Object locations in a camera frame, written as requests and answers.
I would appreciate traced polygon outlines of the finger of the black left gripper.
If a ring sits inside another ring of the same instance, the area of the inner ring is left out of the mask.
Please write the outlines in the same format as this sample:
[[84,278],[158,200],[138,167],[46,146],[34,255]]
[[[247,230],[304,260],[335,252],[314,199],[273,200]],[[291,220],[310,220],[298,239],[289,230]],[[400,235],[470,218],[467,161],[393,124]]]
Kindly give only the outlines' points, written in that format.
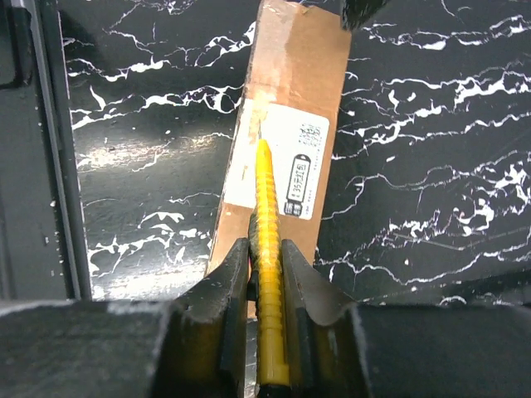
[[340,0],[341,27],[345,31],[360,28],[382,10],[389,0]]

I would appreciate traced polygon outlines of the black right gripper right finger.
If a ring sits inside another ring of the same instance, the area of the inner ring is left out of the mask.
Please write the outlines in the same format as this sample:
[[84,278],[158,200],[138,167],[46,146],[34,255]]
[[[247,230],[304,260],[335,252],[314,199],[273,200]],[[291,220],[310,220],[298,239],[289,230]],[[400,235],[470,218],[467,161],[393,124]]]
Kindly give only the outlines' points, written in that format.
[[529,306],[356,303],[281,251],[294,396],[529,396]]

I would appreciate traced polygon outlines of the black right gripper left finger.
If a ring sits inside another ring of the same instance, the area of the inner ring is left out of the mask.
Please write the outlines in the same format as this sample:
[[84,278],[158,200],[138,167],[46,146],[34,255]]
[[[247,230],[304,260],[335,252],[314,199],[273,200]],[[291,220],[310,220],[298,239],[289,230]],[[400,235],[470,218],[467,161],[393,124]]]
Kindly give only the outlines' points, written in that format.
[[2,301],[2,396],[243,396],[248,248],[174,300]]

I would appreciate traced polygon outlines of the brown cardboard express box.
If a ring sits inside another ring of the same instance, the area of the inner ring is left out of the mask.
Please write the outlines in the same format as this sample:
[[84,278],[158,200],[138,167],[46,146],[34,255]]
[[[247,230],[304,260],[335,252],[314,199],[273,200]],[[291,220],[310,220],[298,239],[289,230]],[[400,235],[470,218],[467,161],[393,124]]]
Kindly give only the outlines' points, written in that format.
[[247,234],[260,139],[272,155],[280,234],[314,260],[350,44],[336,14],[297,2],[260,4],[209,270]]

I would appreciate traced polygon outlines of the yellow utility knife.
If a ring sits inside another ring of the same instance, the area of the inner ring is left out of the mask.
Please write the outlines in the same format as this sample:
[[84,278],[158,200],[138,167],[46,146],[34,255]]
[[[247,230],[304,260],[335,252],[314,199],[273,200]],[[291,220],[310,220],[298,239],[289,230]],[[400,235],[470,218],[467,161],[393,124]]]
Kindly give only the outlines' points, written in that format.
[[272,155],[267,141],[257,142],[256,217],[251,235],[257,271],[257,382],[259,397],[290,393],[290,368],[286,354],[285,306],[281,265],[281,239]]

